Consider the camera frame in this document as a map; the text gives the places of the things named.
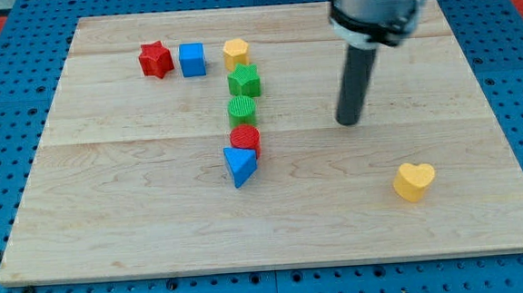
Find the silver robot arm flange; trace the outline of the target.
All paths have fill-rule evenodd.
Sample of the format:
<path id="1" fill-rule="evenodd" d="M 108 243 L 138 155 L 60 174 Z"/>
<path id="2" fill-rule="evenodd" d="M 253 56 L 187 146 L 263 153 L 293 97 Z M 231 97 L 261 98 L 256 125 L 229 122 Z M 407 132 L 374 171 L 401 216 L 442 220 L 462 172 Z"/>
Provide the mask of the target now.
<path id="1" fill-rule="evenodd" d="M 328 0 L 335 34 L 349 46 L 398 46 L 416 30 L 426 0 Z"/>

